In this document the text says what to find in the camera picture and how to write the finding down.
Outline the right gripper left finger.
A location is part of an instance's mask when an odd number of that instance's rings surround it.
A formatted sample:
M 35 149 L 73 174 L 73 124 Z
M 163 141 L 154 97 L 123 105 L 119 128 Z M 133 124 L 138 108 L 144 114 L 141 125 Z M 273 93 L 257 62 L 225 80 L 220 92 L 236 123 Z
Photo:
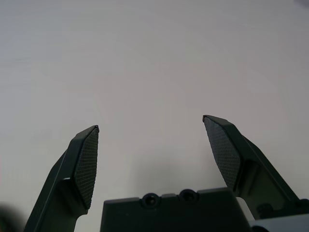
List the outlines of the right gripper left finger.
M 25 225 L 26 232 L 72 232 L 91 207 L 98 164 L 99 127 L 69 143 L 53 165 Z

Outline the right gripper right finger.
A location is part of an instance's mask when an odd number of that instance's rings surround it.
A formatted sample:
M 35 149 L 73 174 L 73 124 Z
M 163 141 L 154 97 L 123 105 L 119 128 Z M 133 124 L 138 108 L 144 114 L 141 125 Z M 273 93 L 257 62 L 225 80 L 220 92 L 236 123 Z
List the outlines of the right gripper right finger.
M 215 162 L 226 183 L 247 205 L 285 205 L 299 200 L 263 152 L 229 121 L 205 115 Z

